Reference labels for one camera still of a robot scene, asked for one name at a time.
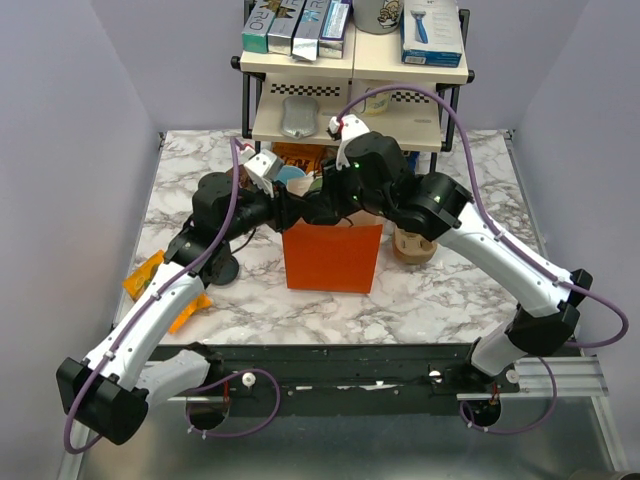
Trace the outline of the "orange paper gift bag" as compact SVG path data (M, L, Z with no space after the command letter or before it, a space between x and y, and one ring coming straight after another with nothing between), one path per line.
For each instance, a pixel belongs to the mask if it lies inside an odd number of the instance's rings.
M335 226L298 221L282 234L287 287L371 292L384 220L358 211Z

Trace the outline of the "black plastic cup lid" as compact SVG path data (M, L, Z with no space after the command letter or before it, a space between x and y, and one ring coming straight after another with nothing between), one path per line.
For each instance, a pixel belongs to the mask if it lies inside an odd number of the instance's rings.
M310 225L335 226L350 214L349 209L324 203L311 203L305 207L303 219Z

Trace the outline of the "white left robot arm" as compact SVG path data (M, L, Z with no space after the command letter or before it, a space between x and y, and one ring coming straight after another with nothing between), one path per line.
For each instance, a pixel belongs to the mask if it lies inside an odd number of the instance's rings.
M122 445L157 404L179 393L209 395L235 379L216 353L199 343L153 367L146 363L177 317L219 278L232 257L232 240L261 225L286 231L308 206L282 183L263 191L243 189L224 173L203 177L191 215L141 297L82 360L67 358L58 367L64 434L79 422L98 439Z

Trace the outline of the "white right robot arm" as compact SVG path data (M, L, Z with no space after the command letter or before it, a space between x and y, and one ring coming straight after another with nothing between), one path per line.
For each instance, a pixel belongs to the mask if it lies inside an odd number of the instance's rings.
M517 301L514 319L482 337L460 367L460 379L480 392L526 355L549 356L573 335L583 295L563 281L589 286L583 271L546 262L514 236L494 233L472 194L450 176L412 172L396 142L378 132L344 140L324 173L323 190L340 216L365 210L398 228L434 241L472 262Z

